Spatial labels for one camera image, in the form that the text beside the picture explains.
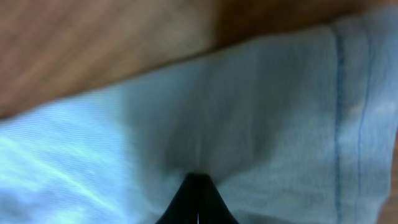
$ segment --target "black pointed object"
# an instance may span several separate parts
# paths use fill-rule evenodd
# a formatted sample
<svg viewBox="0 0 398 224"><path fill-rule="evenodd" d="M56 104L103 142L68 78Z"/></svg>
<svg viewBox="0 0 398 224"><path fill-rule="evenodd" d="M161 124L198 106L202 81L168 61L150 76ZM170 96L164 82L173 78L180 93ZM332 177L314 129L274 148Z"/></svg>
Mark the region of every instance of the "black pointed object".
<svg viewBox="0 0 398 224"><path fill-rule="evenodd" d="M238 224L208 175L188 174L156 224Z"/></svg>

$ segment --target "light blue cloth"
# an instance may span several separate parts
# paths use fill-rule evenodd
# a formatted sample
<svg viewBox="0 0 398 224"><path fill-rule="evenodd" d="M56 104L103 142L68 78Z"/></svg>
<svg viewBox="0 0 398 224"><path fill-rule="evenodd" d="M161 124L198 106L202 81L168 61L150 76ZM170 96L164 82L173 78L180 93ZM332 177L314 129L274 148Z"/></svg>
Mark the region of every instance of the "light blue cloth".
<svg viewBox="0 0 398 224"><path fill-rule="evenodd" d="M0 124L0 224L154 223L206 172L240 223L375 223L398 10L257 39Z"/></svg>

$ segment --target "wooden surface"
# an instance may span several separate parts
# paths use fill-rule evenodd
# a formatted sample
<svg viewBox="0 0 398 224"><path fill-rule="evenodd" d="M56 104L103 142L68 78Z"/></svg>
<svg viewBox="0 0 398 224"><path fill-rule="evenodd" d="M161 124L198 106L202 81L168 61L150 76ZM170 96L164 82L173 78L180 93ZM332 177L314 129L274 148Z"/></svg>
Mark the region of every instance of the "wooden surface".
<svg viewBox="0 0 398 224"><path fill-rule="evenodd" d="M0 117L398 0L0 0ZM379 224L398 223L392 199Z"/></svg>

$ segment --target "blue stitching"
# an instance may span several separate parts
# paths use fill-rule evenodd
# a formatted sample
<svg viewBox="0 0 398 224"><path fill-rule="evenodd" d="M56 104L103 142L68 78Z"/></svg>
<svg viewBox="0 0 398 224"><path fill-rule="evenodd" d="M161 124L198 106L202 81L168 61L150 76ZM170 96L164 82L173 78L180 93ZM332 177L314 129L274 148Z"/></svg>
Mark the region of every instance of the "blue stitching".
<svg viewBox="0 0 398 224"><path fill-rule="evenodd" d="M356 201L355 201L355 223L358 222L358 207L359 207L359 200L361 198L361 192L362 192L362 185L361 185L361 179L362 179L362 172L361 172L361 159L362 159L362 129L363 129L363 124L364 124L364 120L365 120L365 114L366 114L366 110L368 108L368 101L369 101L369 92L370 92L370 86L371 86L371 67L372 67L372 61L373 59L371 58L371 55L373 54L371 51L371 40L369 38L368 34L365 34L366 37L366 41L368 42L368 77L367 77L367 83L366 83L366 91L365 91L365 103L362 109L362 114L361 114L361 120L359 122L359 128L358 128L358 193L356 195Z"/></svg>
<svg viewBox="0 0 398 224"><path fill-rule="evenodd" d="M339 35L338 31L331 27L336 39L336 54L337 54L337 74L336 74L336 119L335 119L335 172L336 172L336 223L341 223L341 182L340 182L340 147L338 144L338 134L340 132L341 123L341 102L343 98L343 75L344 75L344 55L343 55L343 38Z"/></svg>

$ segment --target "denim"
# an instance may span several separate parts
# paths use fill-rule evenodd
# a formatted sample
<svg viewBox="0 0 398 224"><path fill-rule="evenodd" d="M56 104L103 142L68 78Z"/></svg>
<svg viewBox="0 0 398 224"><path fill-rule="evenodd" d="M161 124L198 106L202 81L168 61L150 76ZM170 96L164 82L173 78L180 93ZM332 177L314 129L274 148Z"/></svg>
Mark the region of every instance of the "denim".
<svg viewBox="0 0 398 224"><path fill-rule="evenodd" d="M0 223L155 223L188 172L240 223L375 223L398 9L251 40L0 123Z"/></svg>

